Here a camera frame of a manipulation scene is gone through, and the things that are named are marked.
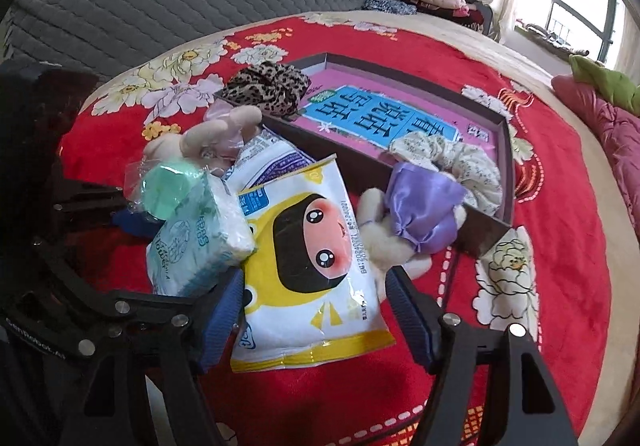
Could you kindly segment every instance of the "purple satin pouch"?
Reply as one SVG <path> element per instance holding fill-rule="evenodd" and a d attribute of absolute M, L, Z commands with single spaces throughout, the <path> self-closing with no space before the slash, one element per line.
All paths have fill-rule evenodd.
<path fill-rule="evenodd" d="M 414 245 L 417 253 L 441 251 L 458 235 L 453 207 L 462 204 L 465 193 L 464 186 L 445 175 L 398 163 L 385 195 L 391 230 Z"/>

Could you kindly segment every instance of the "black cartoon hair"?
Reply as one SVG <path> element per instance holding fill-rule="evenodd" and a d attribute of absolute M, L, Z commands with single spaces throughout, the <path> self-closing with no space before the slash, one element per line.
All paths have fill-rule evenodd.
<path fill-rule="evenodd" d="M 329 290 L 340 285 L 347 276 L 329 279 L 320 274 L 309 259 L 303 222 L 306 209 L 318 199 L 324 197 L 312 193 L 285 209 L 273 221 L 273 248 L 278 277 L 290 291 L 312 293 Z"/>

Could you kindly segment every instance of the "green logo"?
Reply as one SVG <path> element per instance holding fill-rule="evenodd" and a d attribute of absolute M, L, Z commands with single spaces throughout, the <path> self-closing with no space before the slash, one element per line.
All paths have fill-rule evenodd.
<path fill-rule="evenodd" d="M 309 98 L 309 102 L 322 102 L 335 95 L 335 90 L 322 90 Z"/>

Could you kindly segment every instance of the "yellow package edge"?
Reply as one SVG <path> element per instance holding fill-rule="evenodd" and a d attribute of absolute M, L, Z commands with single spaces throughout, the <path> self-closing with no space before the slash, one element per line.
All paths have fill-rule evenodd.
<path fill-rule="evenodd" d="M 388 330 L 375 330 L 330 340 L 317 344 L 308 350 L 280 356 L 260 362 L 242 362 L 231 359 L 231 370 L 236 374 L 259 372 L 277 368 L 314 366 L 338 360 L 348 360 L 376 350 L 395 345 L 396 340 Z"/>
<path fill-rule="evenodd" d="M 242 195 L 244 195 L 245 193 L 251 193 L 252 191 L 256 191 L 256 190 L 260 190 L 270 184 L 273 184 L 274 182 L 278 182 L 286 177 L 290 177 L 291 175 L 300 175 L 303 174 L 305 172 L 311 171 L 311 170 L 315 170 L 316 168 L 320 168 L 322 166 L 324 166 L 325 164 L 329 164 L 329 162 L 331 161 L 335 161 L 335 159 L 337 158 L 337 155 L 334 153 L 333 155 L 329 155 L 328 157 L 322 159 L 321 161 L 315 162 L 313 164 L 309 164 L 309 166 L 307 166 L 306 168 L 302 168 L 300 170 L 297 171 L 292 171 L 290 173 L 287 173 L 286 175 L 283 175 L 281 177 L 278 177 L 277 179 L 273 179 L 272 181 L 269 182 L 265 182 L 264 184 L 260 184 L 258 186 L 254 186 L 253 188 L 248 188 L 246 190 L 242 190 L 240 191 L 240 193 L 238 193 L 238 196 L 241 197 Z"/>

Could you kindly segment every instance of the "beige plush toy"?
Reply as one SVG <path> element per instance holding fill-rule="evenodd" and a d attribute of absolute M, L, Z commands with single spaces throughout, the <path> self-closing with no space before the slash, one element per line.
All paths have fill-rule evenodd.
<path fill-rule="evenodd" d="M 260 133 L 261 121 L 262 112 L 256 106 L 238 106 L 228 115 L 197 124 L 182 135 L 165 133 L 146 145 L 144 155 L 146 159 L 159 161 L 195 159 L 216 175 L 222 175 L 233 164 L 239 150 L 228 142 L 240 136 L 239 142 L 249 142 Z"/>
<path fill-rule="evenodd" d="M 462 227 L 466 220 L 466 210 L 463 206 L 455 206 L 454 217 L 457 228 Z M 376 276 L 378 298 L 386 299 L 386 272 L 395 265 L 401 265 L 409 278 L 420 278 L 431 268 L 429 254 L 416 254 L 414 246 L 396 236 L 391 230 L 391 217 L 385 214 L 385 193 L 372 188 L 360 197 L 356 213 L 356 221 L 360 228 L 360 237 L 369 256 L 369 263 Z"/>

